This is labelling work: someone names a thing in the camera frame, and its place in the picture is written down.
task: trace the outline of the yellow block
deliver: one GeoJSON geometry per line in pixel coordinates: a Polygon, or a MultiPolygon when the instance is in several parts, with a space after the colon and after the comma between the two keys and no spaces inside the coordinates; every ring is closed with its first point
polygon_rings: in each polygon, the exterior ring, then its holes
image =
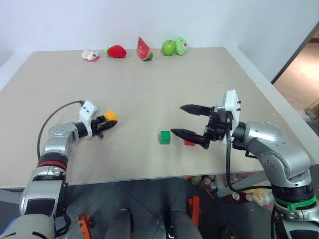
{"type": "Polygon", "coordinates": [[[111,120],[118,121],[116,114],[114,114],[112,111],[106,112],[103,116],[104,116],[106,121],[111,121],[111,120]]]}

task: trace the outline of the toy watermelon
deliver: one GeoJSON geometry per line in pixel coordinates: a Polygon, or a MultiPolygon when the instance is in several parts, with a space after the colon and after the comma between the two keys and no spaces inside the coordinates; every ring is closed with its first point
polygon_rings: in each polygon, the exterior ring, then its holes
{"type": "Polygon", "coordinates": [[[138,56],[143,60],[150,60],[153,57],[152,50],[147,44],[139,37],[138,48],[137,48],[138,56]]]}
{"type": "Polygon", "coordinates": [[[114,58],[123,58],[126,56],[126,50],[123,48],[123,46],[115,45],[104,49],[104,54],[114,58]]]}

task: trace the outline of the red ring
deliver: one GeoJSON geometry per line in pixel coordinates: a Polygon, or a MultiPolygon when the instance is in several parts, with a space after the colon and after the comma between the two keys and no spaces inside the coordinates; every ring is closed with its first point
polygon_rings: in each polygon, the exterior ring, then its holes
{"type": "Polygon", "coordinates": [[[63,163],[56,162],[56,161],[46,161],[46,162],[38,163],[37,168],[42,166],[57,166],[59,168],[64,169],[64,171],[66,171],[66,166],[63,163]]]}

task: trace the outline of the beige tabletop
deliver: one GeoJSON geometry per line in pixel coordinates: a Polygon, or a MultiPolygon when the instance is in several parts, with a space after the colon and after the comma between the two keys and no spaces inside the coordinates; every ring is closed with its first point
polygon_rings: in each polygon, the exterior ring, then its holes
{"type": "MultiPolygon", "coordinates": [[[[153,52],[151,61],[141,61],[129,50],[124,59],[102,56],[95,63],[81,60],[80,51],[34,52],[0,92],[0,187],[26,185],[37,164],[36,141],[43,122],[73,100],[90,100],[99,109],[97,116],[112,110],[118,124],[103,139],[82,139],[73,147],[67,169],[70,184],[224,173],[224,145],[211,142],[208,150],[184,146],[173,134],[170,145],[160,145],[159,133],[185,128],[203,134],[208,117],[179,107],[213,106],[219,95],[232,89],[242,101],[241,121],[273,122],[301,146],[226,49],[189,49],[184,56],[172,57],[153,52]]],[[[64,109],[48,127],[76,122],[78,110],[64,109]]],[[[234,172],[262,169],[243,151],[233,150],[231,158],[234,172]]]]}

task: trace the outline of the green lego brick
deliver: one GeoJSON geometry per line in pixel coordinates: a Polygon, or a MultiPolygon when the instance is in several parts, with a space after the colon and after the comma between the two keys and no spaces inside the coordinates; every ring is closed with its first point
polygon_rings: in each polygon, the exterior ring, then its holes
{"type": "Polygon", "coordinates": [[[169,143],[170,143],[170,131],[161,131],[160,144],[169,144],[169,143]]]}

